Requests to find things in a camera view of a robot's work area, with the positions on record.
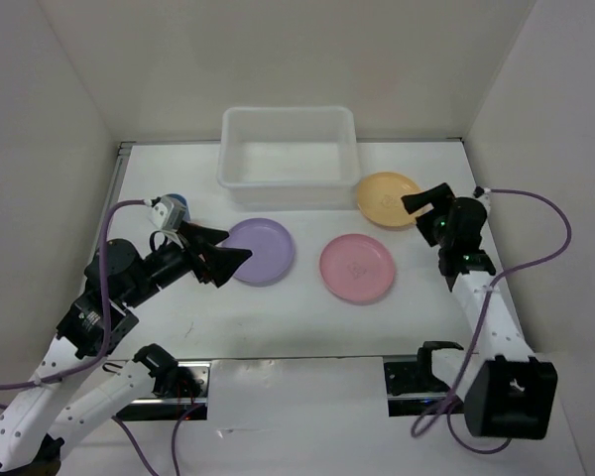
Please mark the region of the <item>yellow plate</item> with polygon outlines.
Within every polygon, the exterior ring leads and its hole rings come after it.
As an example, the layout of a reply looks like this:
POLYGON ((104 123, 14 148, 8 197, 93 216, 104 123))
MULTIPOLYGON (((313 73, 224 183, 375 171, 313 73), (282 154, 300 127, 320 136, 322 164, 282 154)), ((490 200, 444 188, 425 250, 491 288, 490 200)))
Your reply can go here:
POLYGON ((410 178, 394 172, 379 172, 360 180, 356 187, 357 207, 372 223, 385 228, 415 225, 419 212, 410 214, 402 197, 420 193, 410 178))

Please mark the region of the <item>purple plate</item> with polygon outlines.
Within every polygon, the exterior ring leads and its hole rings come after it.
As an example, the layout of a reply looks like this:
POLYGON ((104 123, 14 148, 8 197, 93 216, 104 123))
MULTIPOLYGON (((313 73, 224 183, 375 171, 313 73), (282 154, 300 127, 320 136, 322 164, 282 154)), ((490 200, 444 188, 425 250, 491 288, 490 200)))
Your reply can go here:
POLYGON ((234 278, 257 287, 280 280, 289 271, 296 252, 291 233, 281 223, 268 218, 250 218, 237 223, 222 246, 252 252, 234 278))

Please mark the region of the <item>pink plate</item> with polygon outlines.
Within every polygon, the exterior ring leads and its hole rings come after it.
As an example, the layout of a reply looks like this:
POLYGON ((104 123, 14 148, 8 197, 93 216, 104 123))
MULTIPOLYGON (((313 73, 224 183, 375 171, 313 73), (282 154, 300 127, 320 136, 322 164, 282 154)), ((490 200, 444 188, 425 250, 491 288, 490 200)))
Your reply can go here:
POLYGON ((318 261, 325 287, 357 304, 376 301, 391 288, 396 265, 388 249, 364 234, 345 234, 324 246, 318 261))

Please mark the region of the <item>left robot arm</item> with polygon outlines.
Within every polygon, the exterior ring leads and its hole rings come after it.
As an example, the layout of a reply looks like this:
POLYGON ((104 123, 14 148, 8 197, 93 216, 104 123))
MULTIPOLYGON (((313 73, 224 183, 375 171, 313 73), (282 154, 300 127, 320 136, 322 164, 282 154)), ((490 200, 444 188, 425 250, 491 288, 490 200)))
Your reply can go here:
POLYGON ((107 381, 76 400, 90 374, 137 325, 133 308, 192 274, 225 285, 252 257, 226 248, 228 232, 183 223, 169 241, 142 257, 125 239, 102 236, 85 269, 86 287, 60 321, 29 381, 0 414, 0 475, 54 474, 74 446, 133 400, 170 394, 189 372, 158 344, 142 347, 107 381))

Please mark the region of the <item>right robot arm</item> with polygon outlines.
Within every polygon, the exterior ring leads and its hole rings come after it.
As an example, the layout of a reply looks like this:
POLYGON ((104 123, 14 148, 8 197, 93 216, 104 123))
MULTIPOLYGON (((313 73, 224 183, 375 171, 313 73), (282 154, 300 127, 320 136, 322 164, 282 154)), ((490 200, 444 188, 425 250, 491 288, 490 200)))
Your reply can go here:
POLYGON ((448 390, 415 420, 414 438, 456 407, 474 437, 542 440, 548 430, 557 372, 536 357, 502 296, 499 284, 514 270, 498 272, 482 247, 493 193, 476 187, 470 196, 456 196, 442 183, 402 198, 405 210, 418 215, 425 242, 437 248, 440 274, 472 330, 467 347, 427 341, 418 350, 418 384, 435 390, 444 383, 448 390))

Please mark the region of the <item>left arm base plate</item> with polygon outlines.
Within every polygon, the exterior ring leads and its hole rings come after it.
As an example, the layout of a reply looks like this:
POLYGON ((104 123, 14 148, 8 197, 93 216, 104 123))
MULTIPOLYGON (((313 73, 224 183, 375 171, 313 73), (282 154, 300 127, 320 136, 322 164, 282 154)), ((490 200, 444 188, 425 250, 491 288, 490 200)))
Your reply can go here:
POLYGON ((180 361, 178 364, 178 374, 156 393, 136 399, 116 416, 124 422, 175 422, 191 410, 186 420, 206 420, 211 363, 180 361))

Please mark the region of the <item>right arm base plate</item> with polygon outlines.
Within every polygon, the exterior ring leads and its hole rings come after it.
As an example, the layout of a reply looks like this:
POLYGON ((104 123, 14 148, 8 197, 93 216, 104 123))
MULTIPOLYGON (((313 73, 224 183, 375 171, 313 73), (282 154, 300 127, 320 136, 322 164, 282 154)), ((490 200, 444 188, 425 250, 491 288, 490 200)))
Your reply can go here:
POLYGON ((419 416, 447 394, 448 386, 427 375, 414 356, 385 359, 383 369, 389 417, 419 416))

